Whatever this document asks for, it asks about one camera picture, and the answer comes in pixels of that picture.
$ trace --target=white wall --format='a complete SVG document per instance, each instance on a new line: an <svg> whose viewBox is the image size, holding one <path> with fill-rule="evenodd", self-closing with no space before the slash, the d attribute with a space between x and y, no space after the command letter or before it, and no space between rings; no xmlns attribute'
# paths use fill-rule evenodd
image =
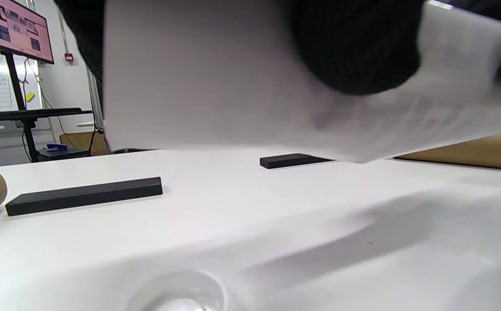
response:
<svg viewBox="0 0 501 311"><path fill-rule="evenodd" d="M43 64L40 67L43 81L43 94L53 105L53 108L79 107L83 110L91 110L89 86L87 82L86 65L77 50L76 39L68 26L65 24L66 40L69 52L74 55L74 63L70 65L64 60L63 35L60 31L59 15L57 6L53 0L35 0L35 11L47 18L49 37L55 57L54 65ZM79 128L76 124L92 121L91 114L62 117L61 121L67 133L89 132L92 128ZM55 134L62 134L57 118L53 118L53 130Z"/></svg>
<svg viewBox="0 0 501 311"><path fill-rule="evenodd" d="M55 65L40 66L45 97L53 105L53 108L79 107L83 110L91 110L86 67L77 51L73 34L66 26L66 38L70 53L73 53L76 59L74 65L67 65L63 57L64 45L59 16L53 0L35 0L35 10L47 18L51 47L55 56ZM78 128L76 126L78 123L91 120L93 120L91 114L61 117L64 130L67 133L92 130L90 127ZM38 149L43 148L47 143L58 141L58 136L62 134L57 118L51 118L50 121L51 125L47 119L40 119L37 129L33 131ZM13 122L2 122L0 125L6 127L5 130L0 131L0 165L28 163L28 158L22 147L22 131L16 128Z"/></svg>

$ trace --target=black bar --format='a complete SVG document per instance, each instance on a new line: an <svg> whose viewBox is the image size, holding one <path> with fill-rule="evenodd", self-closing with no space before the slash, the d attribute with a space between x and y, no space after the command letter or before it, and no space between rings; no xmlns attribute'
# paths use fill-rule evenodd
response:
<svg viewBox="0 0 501 311"><path fill-rule="evenodd" d="M8 216L67 209L162 194L160 177L21 194L5 205Z"/></svg>
<svg viewBox="0 0 501 311"><path fill-rule="evenodd" d="M16 66L14 65L14 58L12 57L12 53L1 51L1 54L3 54L5 56L5 59L7 60L10 82L12 82L12 89L14 91L14 97L16 98L16 105L18 106L18 110L26 110L26 107L24 106L24 97L22 95L22 91L20 90L20 82L16 73Z"/></svg>
<svg viewBox="0 0 501 311"><path fill-rule="evenodd" d="M30 155L30 161L32 163L39 162L39 152L35 147L34 136L32 134L32 128L35 128L35 120L21 120L21 122L24 129L24 136L26 137L26 146L28 148L28 154Z"/></svg>
<svg viewBox="0 0 501 311"><path fill-rule="evenodd" d="M282 168L282 167L293 167L296 165L311 165L313 163L329 162L334 161L331 159L324 159L319 157L314 157L313 155L303 154L303 153L292 153L276 155L273 157L260 158L260 165L267 169L272 168Z"/></svg>

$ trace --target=monitor screen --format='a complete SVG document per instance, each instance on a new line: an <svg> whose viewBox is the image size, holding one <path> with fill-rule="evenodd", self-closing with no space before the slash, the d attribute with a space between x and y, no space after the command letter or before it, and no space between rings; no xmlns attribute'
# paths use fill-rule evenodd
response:
<svg viewBox="0 0 501 311"><path fill-rule="evenodd" d="M54 63L47 20L14 0L0 0L0 50Z"/></svg>

